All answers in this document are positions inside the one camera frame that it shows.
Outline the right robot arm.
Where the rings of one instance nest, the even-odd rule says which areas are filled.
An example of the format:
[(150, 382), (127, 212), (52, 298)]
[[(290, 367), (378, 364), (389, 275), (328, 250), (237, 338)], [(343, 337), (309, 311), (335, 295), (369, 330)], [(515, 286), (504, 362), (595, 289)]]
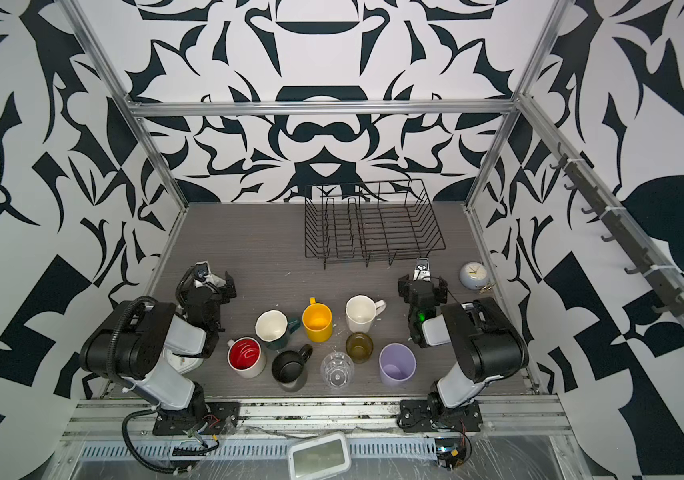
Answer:
[(423, 349), (449, 345), (455, 355), (428, 395), (435, 418), (469, 405), (490, 384), (528, 366), (526, 342), (494, 298), (450, 303), (444, 279), (407, 275), (398, 279), (397, 290), (409, 306), (411, 340)]

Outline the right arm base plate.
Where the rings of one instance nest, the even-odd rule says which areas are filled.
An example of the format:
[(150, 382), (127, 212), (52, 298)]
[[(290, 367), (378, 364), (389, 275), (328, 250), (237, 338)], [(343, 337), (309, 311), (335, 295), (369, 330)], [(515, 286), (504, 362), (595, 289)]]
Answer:
[(480, 432), (483, 417), (477, 403), (444, 409), (429, 399), (401, 400), (396, 425), (407, 433)]

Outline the dark green mug white inside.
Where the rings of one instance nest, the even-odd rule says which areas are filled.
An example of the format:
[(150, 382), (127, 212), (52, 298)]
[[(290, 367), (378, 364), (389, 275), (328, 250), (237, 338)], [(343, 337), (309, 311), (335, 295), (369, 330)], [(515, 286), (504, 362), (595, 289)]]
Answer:
[(288, 346), (291, 335), (301, 326), (301, 320), (287, 317), (279, 310), (262, 313), (255, 323), (255, 333), (263, 346), (279, 351)]

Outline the black wire dish rack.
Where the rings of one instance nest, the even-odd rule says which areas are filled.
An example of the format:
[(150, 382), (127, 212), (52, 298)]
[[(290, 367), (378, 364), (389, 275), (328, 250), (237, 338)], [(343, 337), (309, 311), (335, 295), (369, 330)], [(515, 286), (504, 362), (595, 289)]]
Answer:
[(446, 248), (421, 180), (310, 185), (304, 252), (325, 266), (427, 258)]

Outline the white mug red inside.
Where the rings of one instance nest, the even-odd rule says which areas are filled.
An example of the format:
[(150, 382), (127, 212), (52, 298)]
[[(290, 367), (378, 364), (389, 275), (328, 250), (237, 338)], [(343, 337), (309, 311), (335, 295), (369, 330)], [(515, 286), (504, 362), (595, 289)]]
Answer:
[(258, 377), (265, 369), (267, 357), (260, 343), (252, 337), (227, 341), (227, 362), (230, 368), (245, 379)]

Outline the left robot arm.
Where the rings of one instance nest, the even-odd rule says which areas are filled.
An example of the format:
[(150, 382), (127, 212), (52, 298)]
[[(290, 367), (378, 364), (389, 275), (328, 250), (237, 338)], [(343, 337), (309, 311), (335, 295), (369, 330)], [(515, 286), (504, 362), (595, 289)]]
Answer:
[(209, 358), (224, 331), (221, 306), (236, 297), (230, 274), (217, 276), (206, 262), (193, 265), (175, 302), (145, 295), (118, 304), (84, 342), (80, 367), (135, 392), (168, 430), (200, 429), (210, 414), (203, 388), (169, 358)]

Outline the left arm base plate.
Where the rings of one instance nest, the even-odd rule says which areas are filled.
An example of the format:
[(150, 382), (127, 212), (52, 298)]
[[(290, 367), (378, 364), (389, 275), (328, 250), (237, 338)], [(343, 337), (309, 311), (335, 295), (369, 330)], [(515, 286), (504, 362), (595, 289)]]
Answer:
[(241, 404), (236, 401), (207, 402), (185, 410), (163, 410), (158, 413), (152, 433), (155, 436), (183, 435), (196, 429), (202, 435), (218, 435), (238, 425)]

